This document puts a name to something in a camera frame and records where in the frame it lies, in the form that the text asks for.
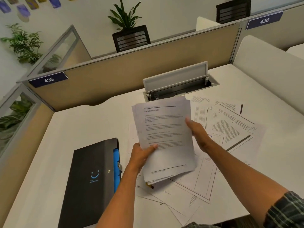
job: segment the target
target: glass panel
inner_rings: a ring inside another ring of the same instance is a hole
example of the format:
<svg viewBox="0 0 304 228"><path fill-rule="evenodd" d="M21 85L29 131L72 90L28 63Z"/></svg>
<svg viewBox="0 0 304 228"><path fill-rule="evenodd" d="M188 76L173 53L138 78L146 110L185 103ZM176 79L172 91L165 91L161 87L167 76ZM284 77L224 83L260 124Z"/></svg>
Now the glass panel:
<svg viewBox="0 0 304 228"><path fill-rule="evenodd" d="M6 145L34 104L34 102L22 93L13 102L4 116L0 118L0 158L4 153Z"/></svg>
<svg viewBox="0 0 304 228"><path fill-rule="evenodd" d="M44 64L38 74L57 69L75 41L76 36L73 32L71 32L69 36L67 36L67 38L63 41L63 43L58 47L58 49L54 51L52 57Z"/></svg>

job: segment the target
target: stack of papers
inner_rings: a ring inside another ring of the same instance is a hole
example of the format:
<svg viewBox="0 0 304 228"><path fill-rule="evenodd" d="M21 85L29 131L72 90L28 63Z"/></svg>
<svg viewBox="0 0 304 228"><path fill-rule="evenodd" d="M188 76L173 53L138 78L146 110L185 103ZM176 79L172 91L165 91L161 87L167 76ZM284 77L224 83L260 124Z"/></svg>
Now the stack of papers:
<svg viewBox="0 0 304 228"><path fill-rule="evenodd" d="M166 98L136 104L132 110L142 149L158 145L142 169L145 182L157 183L195 169L191 130L184 122L191 116L189 100Z"/></svg>

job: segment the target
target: hand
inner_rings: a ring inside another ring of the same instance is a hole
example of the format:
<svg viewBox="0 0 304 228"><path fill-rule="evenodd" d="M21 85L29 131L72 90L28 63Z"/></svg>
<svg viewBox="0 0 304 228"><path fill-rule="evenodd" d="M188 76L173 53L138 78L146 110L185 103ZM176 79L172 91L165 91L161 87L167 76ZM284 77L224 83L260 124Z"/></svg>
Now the hand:
<svg viewBox="0 0 304 228"><path fill-rule="evenodd" d="M143 165L146 163L150 154L152 154L154 150L157 149L157 147L158 145L152 145L147 149L143 150L141 149L139 143L135 143L132 149L131 158L128 163L128 167L139 173Z"/></svg>
<svg viewBox="0 0 304 228"><path fill-rule="evenodd" d="M212 141L212 139L209 137L204 127L200 123L192 121L188 117L186 117L185 122L192 130L192 135L195 137L200 149L205 152L206 145Z"/></svg>

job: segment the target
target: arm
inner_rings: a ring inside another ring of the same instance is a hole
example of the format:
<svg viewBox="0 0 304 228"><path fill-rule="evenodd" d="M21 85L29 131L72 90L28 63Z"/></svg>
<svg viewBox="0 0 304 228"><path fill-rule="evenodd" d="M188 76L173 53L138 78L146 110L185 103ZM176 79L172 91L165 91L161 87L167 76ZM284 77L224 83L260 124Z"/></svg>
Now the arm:
<svg viewBox="0 0 304 228"><path fill-rule="evenodd" d="M267 211L288 190L226 152L209 138L201 124L190 119L186 123L200 149L212 158L240 202L262 226Z"/></svg>
<svg viewBox="0 0 304 228"><path fill-rule="evenodd" d="M124 171L120 184L99 219L96 228L133 227L136 178L148 156L156 148L157 145L153 145L146 150L142 150L139 143L134 144L129 164Z"/></svg>

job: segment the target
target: blue folder tab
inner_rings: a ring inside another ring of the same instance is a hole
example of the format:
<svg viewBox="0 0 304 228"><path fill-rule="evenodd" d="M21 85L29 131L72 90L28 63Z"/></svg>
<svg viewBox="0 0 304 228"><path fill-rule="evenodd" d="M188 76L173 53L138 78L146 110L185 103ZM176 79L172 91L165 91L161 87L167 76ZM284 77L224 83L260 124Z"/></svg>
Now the blue folder tab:
<svg viewBox="0 0 304 228"><path fill-rule="evenodd" d="M120 183L120 169L118 167L119 163L119 149L114 149L113 151L113 161L114 161L114 193L116 192L118 185Z"/></svg>

